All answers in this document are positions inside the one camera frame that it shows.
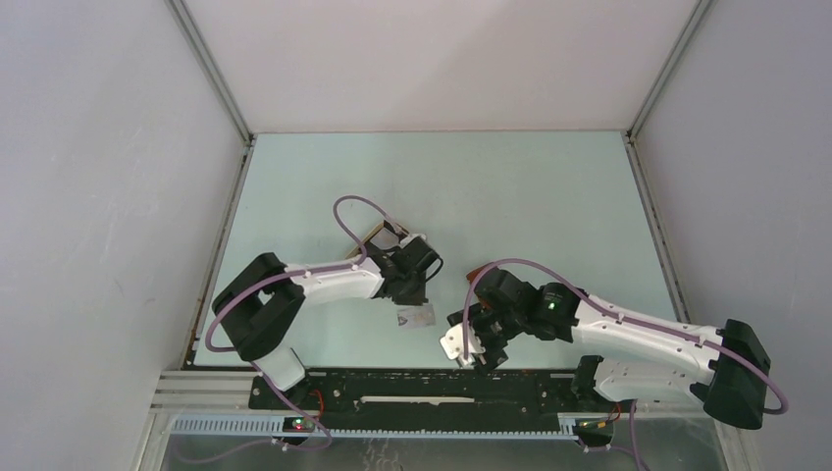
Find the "oval wooden tray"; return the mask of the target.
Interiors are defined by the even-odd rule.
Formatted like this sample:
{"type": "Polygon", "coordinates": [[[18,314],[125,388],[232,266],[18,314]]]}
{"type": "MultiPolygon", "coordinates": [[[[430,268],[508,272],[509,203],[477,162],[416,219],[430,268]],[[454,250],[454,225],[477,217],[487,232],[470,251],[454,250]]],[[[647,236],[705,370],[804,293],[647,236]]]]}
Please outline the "oval wooden tray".
{"type": "Polygon", "coordinates": [[[347,259],[360,258],[362,250],[366,251],[366,257],[372,259],[374,256],[383,253],[390,254],[400,248],[400,244],[410,235],[403,226],[392,224],[390,221],[383,220],[372,230],[364,236],[359,236],[358,233],[351,229],[347,229],[348,239],[355,242],[357,239],[360,243],[350,249],[347,254],[347,259]]]}

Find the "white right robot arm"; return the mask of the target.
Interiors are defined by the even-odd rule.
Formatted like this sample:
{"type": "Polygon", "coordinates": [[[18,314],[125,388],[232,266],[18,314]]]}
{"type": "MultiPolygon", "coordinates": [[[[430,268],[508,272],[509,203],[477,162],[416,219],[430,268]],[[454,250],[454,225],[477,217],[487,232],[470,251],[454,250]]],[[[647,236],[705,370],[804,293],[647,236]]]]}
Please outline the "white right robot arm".
{"type": "Polygon", "coordinates": [[[753,328],[653,320],[564,283],[538,288],[506,270],[472,279],[476,303],[448,315],[440,344],[462,368],[488,375],[527,335],[580,349],[570,394],[595,410],[606,401],[698,404],[711,418],[745,430],[762,426],[771,360],[753,328]]]}

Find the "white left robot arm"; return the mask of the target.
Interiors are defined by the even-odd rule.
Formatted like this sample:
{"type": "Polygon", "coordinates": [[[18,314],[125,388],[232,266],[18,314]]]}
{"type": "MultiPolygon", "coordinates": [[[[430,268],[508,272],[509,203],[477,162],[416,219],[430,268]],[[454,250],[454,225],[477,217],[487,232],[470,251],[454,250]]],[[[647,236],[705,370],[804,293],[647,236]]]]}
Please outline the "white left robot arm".
{"type": "Polygon", "coordinates": [[[347,299],[388,299],[397,306],[427,303],[426,286],[443,266],[422,235],[405,235],[390,248],[365,242],[357,255],[314,265],[287,264],[276,254],[255,257],[213,300],[206,348],[221,329],[227,349],[267,377],[273,397],[298,408],[310,395],[306,370],[284,339],[304,307],[347,299]]]}

